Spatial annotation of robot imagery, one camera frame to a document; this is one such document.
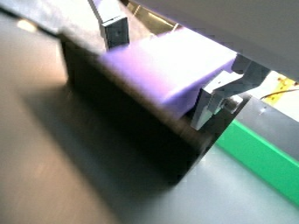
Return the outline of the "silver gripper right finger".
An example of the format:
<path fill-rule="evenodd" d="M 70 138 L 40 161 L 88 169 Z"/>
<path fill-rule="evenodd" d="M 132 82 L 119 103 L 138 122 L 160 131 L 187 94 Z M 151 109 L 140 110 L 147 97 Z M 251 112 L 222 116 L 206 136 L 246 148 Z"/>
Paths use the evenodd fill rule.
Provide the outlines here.
<path fill-rule="evenodd" d="M 200 89 L 191 126 L 199 130 L 222 109 L 234 113 L 243 102 L 239 94 L 259 87 L 268 73 L 267 67 L 239 54 Z"/>

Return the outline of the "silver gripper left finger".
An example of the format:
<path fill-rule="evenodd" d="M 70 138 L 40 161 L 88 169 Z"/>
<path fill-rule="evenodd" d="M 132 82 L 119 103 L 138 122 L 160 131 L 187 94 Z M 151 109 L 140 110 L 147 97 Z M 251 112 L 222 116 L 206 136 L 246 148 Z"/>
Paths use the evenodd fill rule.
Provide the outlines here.
<path fill-rule="evenodd" d="M 130 43 L 128 22 L 118 0 L 88 0 L 88 3 L 98 19 L 107 49 L 126 46 Z"/>

